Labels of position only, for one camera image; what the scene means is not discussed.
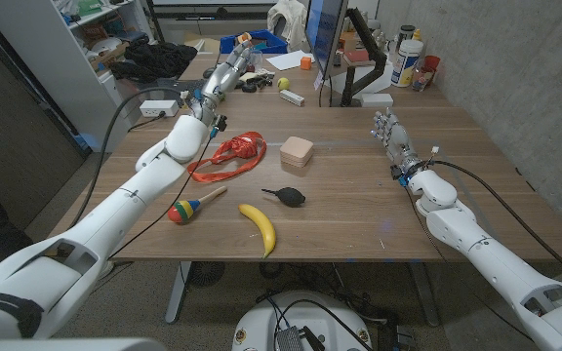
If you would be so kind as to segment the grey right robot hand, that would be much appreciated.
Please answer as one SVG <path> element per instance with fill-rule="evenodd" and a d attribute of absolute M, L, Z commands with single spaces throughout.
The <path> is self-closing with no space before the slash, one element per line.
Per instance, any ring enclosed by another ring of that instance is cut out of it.
<path fill-rule="evenodd" d="M 375 124 L 371 135 L 385 148 L 392 163 L 394 179 L 409 180 L 422 166 L 412 141 L 396 114 L 389 108 L 384 113 L 377 111 L 373 118 Z"/>

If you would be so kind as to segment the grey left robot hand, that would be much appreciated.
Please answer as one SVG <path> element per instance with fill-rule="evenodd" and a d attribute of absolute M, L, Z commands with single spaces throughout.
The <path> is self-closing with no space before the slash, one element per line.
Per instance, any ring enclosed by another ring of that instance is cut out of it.
<path fill-rule="evenodd" d="M 250 63 L 252 44 L 244 41 L 236 46 L 225 62 L 219 64 L 200 90 L 200 98 L 192 98 L 189 107 L 193 117 L 206 126 L 215 119 L 215 110 L 221 102 L 221 94 L 235 88 L 240 76 Z"/>

